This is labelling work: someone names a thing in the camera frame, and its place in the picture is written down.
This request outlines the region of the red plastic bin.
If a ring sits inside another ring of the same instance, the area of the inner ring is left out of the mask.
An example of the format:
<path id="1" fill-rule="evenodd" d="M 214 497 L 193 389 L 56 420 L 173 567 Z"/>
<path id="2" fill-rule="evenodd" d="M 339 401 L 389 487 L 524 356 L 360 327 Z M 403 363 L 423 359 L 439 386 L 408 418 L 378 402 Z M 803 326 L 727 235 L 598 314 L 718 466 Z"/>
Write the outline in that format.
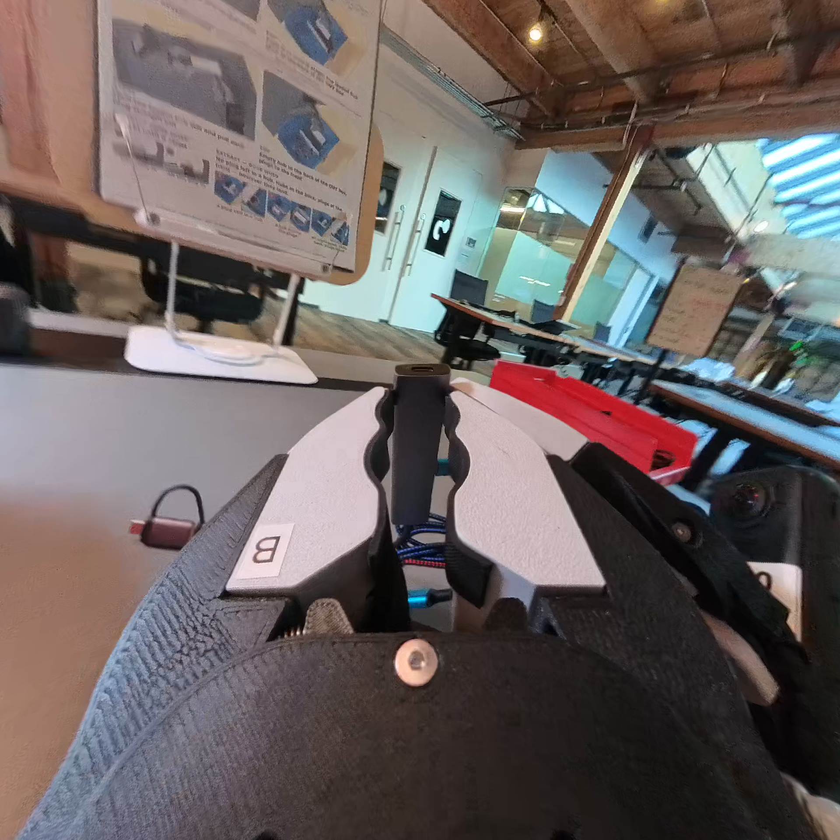
<path id="1" fill-rule="evenodd" d="M 691 466 L 695 434 L 553 369 L 499 361 L 490 387 L 561 420 L 662 486 L 679 483 Z"/>

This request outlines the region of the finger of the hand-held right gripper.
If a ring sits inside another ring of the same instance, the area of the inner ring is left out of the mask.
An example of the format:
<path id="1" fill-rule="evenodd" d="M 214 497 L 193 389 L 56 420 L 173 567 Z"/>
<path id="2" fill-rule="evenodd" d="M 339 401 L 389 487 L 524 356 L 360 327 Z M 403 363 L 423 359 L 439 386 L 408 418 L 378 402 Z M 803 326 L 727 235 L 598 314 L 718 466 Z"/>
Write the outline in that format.
<path id="1" fill-rule="evenodd" d="M 570 461 L 589 440 L 567 423 L 504 392 L 465 377 L 453 381 L 453 389 L 506 418 L 528 435 L 547 455 Z"/>

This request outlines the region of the brown paper note board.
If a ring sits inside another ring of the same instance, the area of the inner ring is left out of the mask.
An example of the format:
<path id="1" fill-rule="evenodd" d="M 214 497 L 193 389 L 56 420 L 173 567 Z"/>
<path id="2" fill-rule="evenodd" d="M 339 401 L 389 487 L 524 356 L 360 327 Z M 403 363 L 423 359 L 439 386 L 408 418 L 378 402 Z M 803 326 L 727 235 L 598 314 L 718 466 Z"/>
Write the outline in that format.
<path id="1" fill-rule="evenodd" d="M 685 263 L 667 289 L 646 343 L 693 358 L 706 356 L 742 283 L 737 273 Z"/>

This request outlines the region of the white board stand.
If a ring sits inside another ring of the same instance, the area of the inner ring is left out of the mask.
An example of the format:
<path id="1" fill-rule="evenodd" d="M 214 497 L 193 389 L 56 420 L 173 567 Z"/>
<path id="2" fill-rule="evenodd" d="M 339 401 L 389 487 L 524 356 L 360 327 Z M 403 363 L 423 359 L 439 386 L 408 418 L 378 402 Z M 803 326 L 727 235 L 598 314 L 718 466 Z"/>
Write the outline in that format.
<path id="1" fill-rule="evenodd" d="M 131 327 L 124 359 L 152 373 L 214 377 L 270 384 L 315 385 L 318 377 L 298 353 L 283 343 L 298 299 L 301 276 L 290 275 L 287 299 L 269 343 L 185 332 L 175 323 L 176 271 L 180 246 L 171 242 L 164 326 Z"/>

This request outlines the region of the maroon USB dongle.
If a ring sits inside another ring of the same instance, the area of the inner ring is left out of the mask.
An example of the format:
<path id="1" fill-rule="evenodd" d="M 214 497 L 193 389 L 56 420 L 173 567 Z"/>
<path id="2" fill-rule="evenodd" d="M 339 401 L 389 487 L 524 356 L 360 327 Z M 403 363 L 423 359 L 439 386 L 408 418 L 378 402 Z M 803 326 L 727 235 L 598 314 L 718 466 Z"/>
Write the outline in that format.
<path id="1" fill-rule="evenodd" d="M 168 496 L 177 492 L 189 493 L 196 504 L 197 520 L 169 518 L 160 514 L 161 505 Z M 150 515 L 143 520 L 129 522 L 129 534 L 140 539 L 142 544 L 151 549 L 182 550 L 205 526 L 203 498 L 197 488 L 187 484 L 166 488 L 155 499 Z"/>

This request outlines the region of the wooden display board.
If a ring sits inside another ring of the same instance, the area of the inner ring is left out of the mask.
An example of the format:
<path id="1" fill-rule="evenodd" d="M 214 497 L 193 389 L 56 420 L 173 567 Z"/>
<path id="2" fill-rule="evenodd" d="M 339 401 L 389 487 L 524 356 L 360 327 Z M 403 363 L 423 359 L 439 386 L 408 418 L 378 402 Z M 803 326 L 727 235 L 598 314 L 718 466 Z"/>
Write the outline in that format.
<path id="1" fill-rule="evenodd" d="M 324 280 L 340 287 L 360 279 L 370 264 L 384 163 L 382 137 L 376 127 L 371 132 L 360 213 L 351 222 L 355 232 L 351 269 L 340 269 L 333 257 L 283 255 L 266 246 L 251 245 L 214 229 L 195 227 L 171 217 L 164 217 L 161 226 L 137 224 L 131 212 L 103 202 L 95 193 L 73 193 L 54 180 L 13 167 L 7 161 L 5 146 L 6 139 L 2 136 L 2 197 L 11 199 L 14 208 L 24 211 L 24 225 L 33 233 L 134 256 L 163 256 L 164 249 L 177 243 L 188 251 Z"/>

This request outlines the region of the long wooden desk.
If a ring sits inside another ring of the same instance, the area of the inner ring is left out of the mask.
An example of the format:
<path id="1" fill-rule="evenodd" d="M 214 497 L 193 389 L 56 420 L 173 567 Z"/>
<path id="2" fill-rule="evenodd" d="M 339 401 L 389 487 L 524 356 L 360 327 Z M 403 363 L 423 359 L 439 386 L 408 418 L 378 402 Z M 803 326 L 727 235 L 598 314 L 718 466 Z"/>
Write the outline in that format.
<path id="1" fill-rule="evenodd" d="M 645 365 L 656 365 L 657 359 L 646 356 L 642 353 L 634 351 L 624 351 L 603 343 L 598 343 L 591 339 L 575 338 L 569 336 L 567 333 L 552 334 L 534 327 L 530 327 L 523 322 L 514 322 L 503 317 L 499 317 L 493 312 L 479 310 L 466 303 L 461 303 L 449 297 L 444 297 L 436 293 L 431 293 L 430 298 L 440 302 L 446 308 L 457 310 L 466 315 L 468 318 L 478 320 L 490 325 L 496 329 L 504 329 L 514 335 L 519 336 L 518 343 L 524 343 L 523 338 L 528 336 L 535 340 L 543 340 L 552 343 L 559 343 L 569 346 L 576 352 L 583 352 L 591 355 L 597 355 L 608 360 L 619 360 L 628 363 L 638 363 Z"/>

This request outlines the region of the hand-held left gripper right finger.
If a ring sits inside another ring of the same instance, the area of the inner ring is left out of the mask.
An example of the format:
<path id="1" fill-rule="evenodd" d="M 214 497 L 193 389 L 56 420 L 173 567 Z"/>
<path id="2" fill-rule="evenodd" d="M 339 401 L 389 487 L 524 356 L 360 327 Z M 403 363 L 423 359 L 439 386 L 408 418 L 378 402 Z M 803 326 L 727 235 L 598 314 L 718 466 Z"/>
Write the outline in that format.
<path id="1" fill-rule="evenodd" d="M 543 597 L 603 596 L 606 579 L 555 471 L 569 461 L 462 392 L 446 398 L 445 432 L 454 630 L 480 631 L 498 601 L 530 616 Z"/>

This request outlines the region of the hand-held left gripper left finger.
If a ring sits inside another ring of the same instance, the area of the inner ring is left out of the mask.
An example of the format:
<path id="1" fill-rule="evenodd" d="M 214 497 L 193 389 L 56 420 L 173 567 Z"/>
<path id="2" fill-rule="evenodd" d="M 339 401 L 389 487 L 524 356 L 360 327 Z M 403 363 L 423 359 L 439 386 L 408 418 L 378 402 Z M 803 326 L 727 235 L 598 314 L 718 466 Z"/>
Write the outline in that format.
<path id="1" fill-rule="evenodd" d="M 409 629 L 406 581 L 382 485 L 392 430 L 392 391 L 376 386 L 296 443 L 225 593 L 285 596 L 302 612 L 332 598 L 363 633 Z"/>

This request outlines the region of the black office chair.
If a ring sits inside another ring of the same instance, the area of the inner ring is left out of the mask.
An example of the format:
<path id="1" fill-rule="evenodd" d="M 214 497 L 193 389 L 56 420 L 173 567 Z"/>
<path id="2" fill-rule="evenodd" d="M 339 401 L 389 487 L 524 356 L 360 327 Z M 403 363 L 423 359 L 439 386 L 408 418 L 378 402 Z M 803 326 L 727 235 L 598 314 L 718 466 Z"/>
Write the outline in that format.
<path id="1" fill-rule="evenodd" d="M 434 331 L 434 341 L 444 349 L 442 364 L 454 370 L 472 371 L 479 362 L 498 361 L 501 352 L 492 343 L 496 328 L 477 316 L 485 310 L 487 281 L 460 269 L 453 275 L 444 302 L 444 315 Z"/>

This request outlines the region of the grey topped desk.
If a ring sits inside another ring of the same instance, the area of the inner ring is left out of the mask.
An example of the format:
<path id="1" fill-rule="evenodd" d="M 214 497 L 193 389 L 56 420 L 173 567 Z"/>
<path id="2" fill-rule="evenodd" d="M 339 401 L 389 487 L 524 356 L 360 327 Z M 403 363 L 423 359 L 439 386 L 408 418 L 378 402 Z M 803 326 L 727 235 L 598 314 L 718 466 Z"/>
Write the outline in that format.
<path id="1" fill-rule="evenodd" d="M 761 407 L 697 386 L 653 381 L 647 390 L 667 402 L 680 405 L 688 414 L 697 415 L 703 423 L 724 430 L 731 438 L 756 438 L 761 443 L 797 454 L 831 471 L 839 470 L 838 437 L 817 427 L 805 426 Z"/>

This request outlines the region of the black usb hub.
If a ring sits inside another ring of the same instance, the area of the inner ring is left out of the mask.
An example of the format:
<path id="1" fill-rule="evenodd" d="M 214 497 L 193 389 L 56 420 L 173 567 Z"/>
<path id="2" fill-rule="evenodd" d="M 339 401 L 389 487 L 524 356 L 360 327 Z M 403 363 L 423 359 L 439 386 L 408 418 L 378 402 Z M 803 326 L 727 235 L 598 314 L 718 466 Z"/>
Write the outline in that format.
<path id="1" fill-rule="evenodd" d="M 392 384 L 392 523 L 423 524 L 431 511 L 450 392 L 446 364 L 400 364 Z"/>

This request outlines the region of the printed instruction sheet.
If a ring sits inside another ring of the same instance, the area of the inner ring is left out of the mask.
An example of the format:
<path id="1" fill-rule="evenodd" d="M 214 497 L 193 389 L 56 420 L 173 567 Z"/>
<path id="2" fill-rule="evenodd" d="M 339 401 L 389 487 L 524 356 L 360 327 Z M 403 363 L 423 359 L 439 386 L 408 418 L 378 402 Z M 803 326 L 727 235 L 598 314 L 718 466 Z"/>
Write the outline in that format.
<path id="1" fill-rule="evenodd" d="M 355 269 L 382 2 L 97 2 L 101 197 L 268 266 Z"/>

